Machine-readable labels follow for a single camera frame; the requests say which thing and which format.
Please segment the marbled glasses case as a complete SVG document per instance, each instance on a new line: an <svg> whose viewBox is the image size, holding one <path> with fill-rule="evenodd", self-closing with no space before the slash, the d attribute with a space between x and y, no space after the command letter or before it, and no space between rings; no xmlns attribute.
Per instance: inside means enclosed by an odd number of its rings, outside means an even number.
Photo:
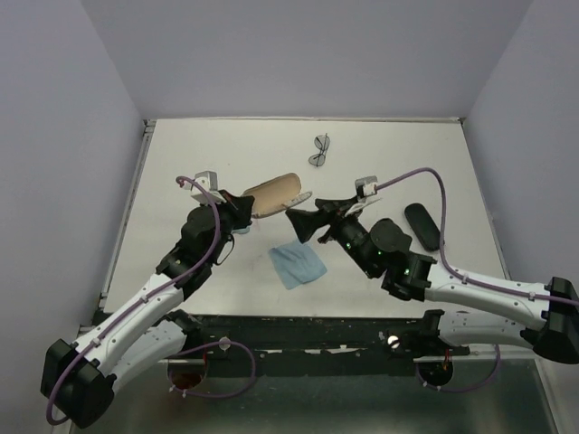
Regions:
<svg viewBox="0 0 579 434"><path fill-rule="evenodd" d="M264 219L297 206L308 200L312 192L301 191L297 174L287 173L247 189L242 196L252 196L252 218Z"/></svg>

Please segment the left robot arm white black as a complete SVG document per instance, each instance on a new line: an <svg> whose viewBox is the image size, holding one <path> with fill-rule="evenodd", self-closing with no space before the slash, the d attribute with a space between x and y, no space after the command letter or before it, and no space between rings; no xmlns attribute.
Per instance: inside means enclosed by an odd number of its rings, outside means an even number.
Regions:
<svg viewBox="0 0 579 434"><path fill-rule="evenodd" d="M71 420L86 428L102 416L114 398L119 377L113 369L121 357L211 277L233 231L251 225L252 196L219 194L220 201L189 213L175 247L128 302L85 336L49 346L40 390L48 400L45 418L50 425Z"/></svg>

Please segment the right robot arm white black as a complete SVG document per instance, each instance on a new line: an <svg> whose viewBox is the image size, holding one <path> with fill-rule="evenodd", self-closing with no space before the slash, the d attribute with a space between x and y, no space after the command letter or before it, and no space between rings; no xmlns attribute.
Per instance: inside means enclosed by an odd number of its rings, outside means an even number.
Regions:
<svg viewBox="0 0 579 434"><path fill-rule="evenodd" d="M300 242L324 229L318 243L337 242L369 278L381 279L391 296L455 304L482 314L481 325L468 332L445 321L420 327L416 343L423 352L437 354L453 337L461 337L464 344L523 346L553 362L578 362L578 296L569 280L525 283L470 274L412 251L411 236L389 218L366 229L354 199L318 200L316 206L315 211L285 212Z"/></svg>

